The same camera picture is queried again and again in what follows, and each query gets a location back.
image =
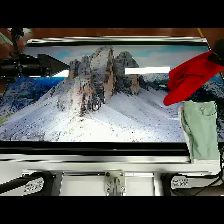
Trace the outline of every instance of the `sky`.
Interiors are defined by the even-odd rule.
[[[81,61],[83,56],[91,55],[101,46],[54,46],[54,47],[27,47],[25,54],[34,57],[37,54],[48,54],[66,64],[75,59]],[[114,57],[121,51],[128,51],[139,64],[139,67],[163,67],[171,69],[179,64],[208,51],[206,46],[184,45],[133,45],[113,46]],[[57,76],[67,76],[68,71],[63,71]]]

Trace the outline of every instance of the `red cloth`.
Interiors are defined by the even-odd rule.
[[[163,101],[166,106],[186,100],[224,68],[224,66],[207,60],[210,54],[212,52],[200,54],[169,72],[168,88],[171,91]]]

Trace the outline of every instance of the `metal hinge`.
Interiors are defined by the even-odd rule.
[[[122,170],[105,171],[104,187],[107,196],[124,196],[125,173]]]

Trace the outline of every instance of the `black border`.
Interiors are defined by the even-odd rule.
[[[70,40],[66,42],[60,40],[59,41],[46,40],[46,42],[27,43],[26,47],[82,46],[82,45],[187,45],[187,46],[207,46],[209,48],[207,42],[192,42],[192,41],[178,41],[178,40],[174,41]],[[68,143],[68,142],[0,141],[0,154],[18,154],[18,153],[28,155],[189,156],[189,151],[187,149],[187,145],[185,142],[183,143],[69,142]]]

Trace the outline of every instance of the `mountain wallpaper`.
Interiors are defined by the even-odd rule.
[[[73,46],[26,49],[70,65],[51,78],[19,77],[0,102],[0,140],[60,142],[185,142],[178,107],[166,107],[168,74],[125,75],[125,68],[170,66],[207,51],[203,46]],[[219,74],[194,101],[216,101],[224,133]]]

